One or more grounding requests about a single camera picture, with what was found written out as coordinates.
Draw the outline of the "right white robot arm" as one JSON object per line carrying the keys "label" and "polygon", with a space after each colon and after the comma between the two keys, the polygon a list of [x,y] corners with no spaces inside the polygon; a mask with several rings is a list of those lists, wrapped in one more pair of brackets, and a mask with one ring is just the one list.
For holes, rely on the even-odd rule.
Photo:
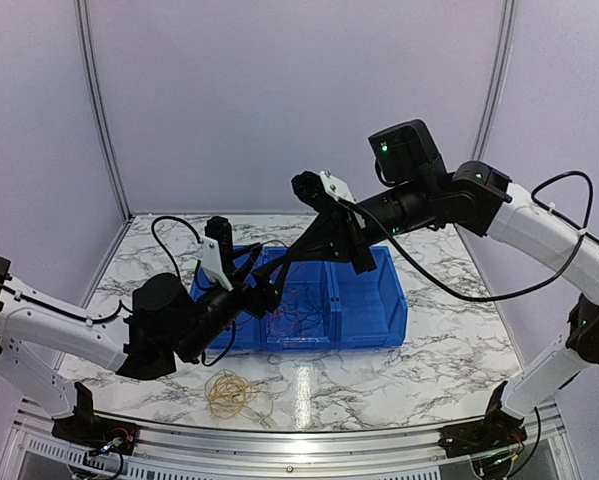
{"label": "right white robot arm", "polygon": [[535,191],[485,163],[469,161],[448,171],[421,120],[379,131],[369,143],[382,193],[356,201],[345,182],[325,172],[292,179],[294,194],[317,214],[291,245],[293,260],[344,262],[364,273],[375,266],[374,244],[454,224],[517,249],[579,291],[568,336],[498,387],[476,423],[475,440],[494,448],[539,403],[599,365],[599,239],[585,223],[568,220]]}

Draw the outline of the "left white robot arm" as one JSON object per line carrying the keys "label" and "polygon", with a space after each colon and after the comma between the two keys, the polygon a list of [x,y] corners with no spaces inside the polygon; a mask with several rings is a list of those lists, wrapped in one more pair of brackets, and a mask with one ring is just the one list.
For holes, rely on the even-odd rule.
{"label": "left white robot arm", "polygon": [[254,266],[259,244],[235,252],[204,246],[199,265],[212,284],[193,298],[172,273],[153,276],[122,305],[97,314],[48,296],[10,273],[0,257],[0,376],[36,401],[53,421],[85,445],[104,438],[92,395],[79,381],[59,375],[30,350],[36,344],[80,357],[124,378],[156,380],[177,362],[211,366],[206,351],[247,312],[260,318],[280,303],[290,256]]}

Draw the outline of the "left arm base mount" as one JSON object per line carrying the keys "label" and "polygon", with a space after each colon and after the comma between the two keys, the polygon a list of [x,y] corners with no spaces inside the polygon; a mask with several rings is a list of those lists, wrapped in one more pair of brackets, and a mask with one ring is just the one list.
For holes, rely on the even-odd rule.
{"label": "left arm base mount", "polygon": [[131,455],[138,435],[138,425],[96,415],[91,391],[81,382],[74,384],[75,403],[65,418],[53,419],[55,438],[89,447],[103,453],[104,447],[115,448],[122,455]]}

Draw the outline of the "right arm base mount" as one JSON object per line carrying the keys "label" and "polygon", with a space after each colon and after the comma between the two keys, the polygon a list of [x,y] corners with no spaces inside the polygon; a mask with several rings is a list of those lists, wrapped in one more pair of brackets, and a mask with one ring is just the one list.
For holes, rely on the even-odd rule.
{"label": "right arm base mount", "polygon": [[472,455],[508,447],[527,439],[523,419],[503,411],[502,398],[507,381],[492,393],[482,419],[444,426],[438,446],[448,458]]}

